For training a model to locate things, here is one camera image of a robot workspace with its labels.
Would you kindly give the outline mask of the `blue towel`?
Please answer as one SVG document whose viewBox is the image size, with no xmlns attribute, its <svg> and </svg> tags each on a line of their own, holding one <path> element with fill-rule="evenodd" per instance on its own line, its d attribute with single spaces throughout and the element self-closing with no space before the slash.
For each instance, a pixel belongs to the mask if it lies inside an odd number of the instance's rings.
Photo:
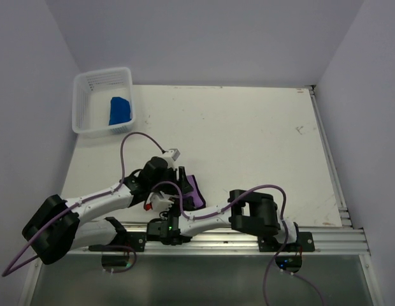
<svg viewBox="0 0 395 306">
<path fill-rule="evenodd" d="M 109 125 L 123 124 L 132 120 L 132 107 L 130 101 L 121 97 L 112 97 L 110 100 Z"/>
</svg>

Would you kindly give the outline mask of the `purple towel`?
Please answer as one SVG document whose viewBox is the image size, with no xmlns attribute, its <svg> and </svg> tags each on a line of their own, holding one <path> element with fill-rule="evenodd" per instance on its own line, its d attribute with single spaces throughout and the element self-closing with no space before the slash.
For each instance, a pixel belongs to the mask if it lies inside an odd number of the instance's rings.
<svg viewBox="0 0 395 306">
<path fill-rule="evenodd" d="M 183 194 L 183 209 L 186 211 L 200 210 L 206 207 L 206 201 L 201 194 L 194 175 L 186 176 L 192 191 Z"/>
</svg>

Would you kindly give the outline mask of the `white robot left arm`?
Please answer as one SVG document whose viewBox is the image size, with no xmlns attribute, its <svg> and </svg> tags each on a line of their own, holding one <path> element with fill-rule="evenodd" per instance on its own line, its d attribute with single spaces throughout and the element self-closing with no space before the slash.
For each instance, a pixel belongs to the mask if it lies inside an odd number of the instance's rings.
<svg viewBox="0 0 395 306">
<path fill-rule="evenodd" d="M 195 176 L 187 175 L 184 167 L 176 167 L 174 162 L 167 151 L 98 193 L 70 199 L 52 195 L 25 225 L 22 236 L 46 265 L 82 247 L 135 253 L 125 227 L 107 214 L 142 204 L 144 210 L 165 216 L 148 222 L 145 238 L 164 245 L 190 242 L 193 235 L 181 221 L 187 212 L 201 210 L 206 203 Z"/>
</svg>

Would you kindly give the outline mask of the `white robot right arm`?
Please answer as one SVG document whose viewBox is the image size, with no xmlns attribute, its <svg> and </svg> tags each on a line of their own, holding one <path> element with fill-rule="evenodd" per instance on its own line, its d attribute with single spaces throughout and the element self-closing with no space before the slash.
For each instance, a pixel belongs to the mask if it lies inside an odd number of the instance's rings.
<svg viewBox="0 0 395 306">
<path fill-rule="evenodd" d="M 233 190 L 225 205 L 199 207 L 186 210 L 185 200 L 165 211 L 163 219 L 151 220 L 147 225 L 147 240 L 163 245 L 182 245 L 206 231 L 231 228 L 234 231 L 257 237 L 271 246 L 292 250 L 300 243 L 298 226 L 284 218 L 286 194 L 282 206 L 270 194 L 253 190 Z"/>
</svg>

